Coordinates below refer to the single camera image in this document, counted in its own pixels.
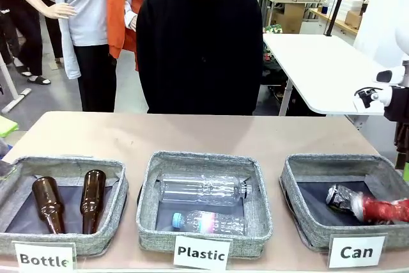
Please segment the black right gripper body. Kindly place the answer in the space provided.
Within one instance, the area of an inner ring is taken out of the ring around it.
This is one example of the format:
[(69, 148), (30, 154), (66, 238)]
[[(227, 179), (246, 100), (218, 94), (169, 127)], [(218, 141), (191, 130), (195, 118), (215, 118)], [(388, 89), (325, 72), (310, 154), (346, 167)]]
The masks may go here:
[(384, 117), (397, 123), (408, 123), (408, 88), (392, 87), (390, 104), (384, 107)]

